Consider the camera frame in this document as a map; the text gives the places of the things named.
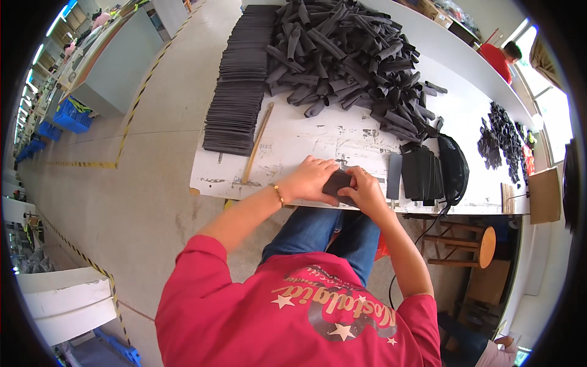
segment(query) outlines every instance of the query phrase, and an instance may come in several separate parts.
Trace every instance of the bracelet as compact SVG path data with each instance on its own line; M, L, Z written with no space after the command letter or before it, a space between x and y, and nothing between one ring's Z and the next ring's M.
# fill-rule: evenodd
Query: bracelet
M273 189L275 190L275 192L277 193L277 196L279 196L279 200L281 201L281 207L285 207L285 203L284 203L284 197L281 196L281 191L279 190L279 186L277 185L273 185Z

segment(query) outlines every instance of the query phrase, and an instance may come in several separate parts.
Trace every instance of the hand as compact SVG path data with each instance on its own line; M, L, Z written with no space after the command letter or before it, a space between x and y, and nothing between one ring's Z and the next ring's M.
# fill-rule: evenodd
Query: hand
M351 167L346 172L353 175L350 180L351 187L343 187L338 190L340 196L348 196L353 199L359 209L375 222L380 217L391 212L385 202L377 178L371 176L359 166Z
M322 187L338 168L334 159L324 160L308 156L295 172L278 181L276 185L279 186L286 204L304 199L338 206L336 198L322 192Z

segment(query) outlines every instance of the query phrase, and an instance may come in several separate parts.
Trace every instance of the yellow black tape line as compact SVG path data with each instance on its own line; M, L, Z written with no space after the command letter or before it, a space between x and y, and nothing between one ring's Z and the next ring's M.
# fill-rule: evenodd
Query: yellow black tape line
M167 49L173 43L173 40L175 40L175 38L177 37L177 35L181 32L181 30L183 29L183 27L185 27L185 25L187 24L187 22L193 16L194 16L194 14L192 13L190 16L187 17L187 19L185 20L185 22L183 22L183 24L181 25L181 27L177 30L177 32L173 36L173 38L165 46L165 48L163 49L163 52L161 53L161 55L159 55L159 57L157 58L157 61L155 61L155 65L153 65L153 67L151 68L151 71L149 72L149 75L147 75L147 79L145 79L143 85L141 86L141 91L139 92L139 95L137 96L137 99L134 101L134 106L133 106L132 111L130 112L129 120L127 121L126 127L124 128L124 133L122 135L122 141L120 142L120 147L118 149L118 154L116 156L116 161L114 161L114 162L47 162L47 164L52 164L52 165L56 165L56 166L68 166L68 167L94 167L94 168L118 169L118 165L119 165L119 162L120 162L120 156L122 155L122 150L124 148L124 141L126 140L126 136L129 133L130 123L133 121L134 112L137 109L137 107L139 106L139 102L141 101L141 96L143 95L143 92L145 91L145 88L147 88L147 85L149 83L149 80L151 79L151 77L153 76L153 72L155 71L155 68L157 68L157 65L159 65L159 61L161 61L161 58L163 57L163 55L165 55L165 53L167 52Z
M55 226L49 220L47 220L46 217L45 217L45 221L49 224L49 228L51 228L57 234L57 236L59 236L59 238L61 238L61 240L63 240L63 242L66 243L75 253L77 253L80 257L82 257L84 259L84 261L86 261L88 264L90 264L94 269L101 272L103 275L110 278L112 297L114 298L114 305L116 306L115 307L116 308L116 316L118 316L118 320L120 321L120 325L122 326L122 331L124 332L124 338L126 339L126 343L129 346L131 346L129 335L126 332L126 327L124 325L124 322L122 321L122 314L120 314L120 302L118 300L118 295L116 294L116 284L114 283L114 275L107 272L102 267L98 266L97 263L93 262L89 257L85 256L83 252L79 251L79 249L77 249L61 233L59 233L59 230L57 228L55 228Z

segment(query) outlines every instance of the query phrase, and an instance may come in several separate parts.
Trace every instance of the black cable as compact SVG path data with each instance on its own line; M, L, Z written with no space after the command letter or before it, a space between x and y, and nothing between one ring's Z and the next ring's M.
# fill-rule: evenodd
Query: black cable
M422 237L424 237L424 235L425 235L426 233L428 233L428 231L430 231L430 229L431 229L432 227L434 227L434 225L436 224L436 221L438 220L438 218L440 218L440 217L442 217L442 216L443 216L443 213L442 213L442 212L440 212L440 214L439 214L439 215L438 215L438 216L437 216L437 217L434 219L434 221L432 222L432 224L430 224L430 226L429 226L429 227L426 229L426 231L422 232L422 234L421 234L421 235L418 237L418 239L417 239L416 241L414 241L414 245L416 245L416 244L418 243L418 241L420 241L420 239L421 239ZM395 307L393 306L393 302L392 302L392 285L393 285L393 281L394 281L395 279L396 279L396 275L394 274L394 275L393 275L393 278L392 278L392 282L389 284L389 291L387 292L387 296L389 297L389 304L391 305L391 307L392 307L393 309L395 309Z

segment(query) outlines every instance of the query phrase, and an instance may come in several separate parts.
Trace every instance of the man in red shirt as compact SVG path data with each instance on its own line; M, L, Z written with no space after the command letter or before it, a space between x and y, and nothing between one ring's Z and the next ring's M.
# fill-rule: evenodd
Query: man in red shirt
M479 48L479 53L508 84L512 83L512 74L508 64L515 64L522 58L522 51L514 41L506 43L504 48L497 48L489 43L484 43Z
M436 302L426 263L389 208L377 178L351 167L339 190L362 213L328 247L342 210L299 207L244 283L226 263L255 227L297 199L338 201L322 187L334 159L308 156L275 186L225 210L176 259L155 326L172 366L440 367ZM365 289L380 232L404 301L397 311Z

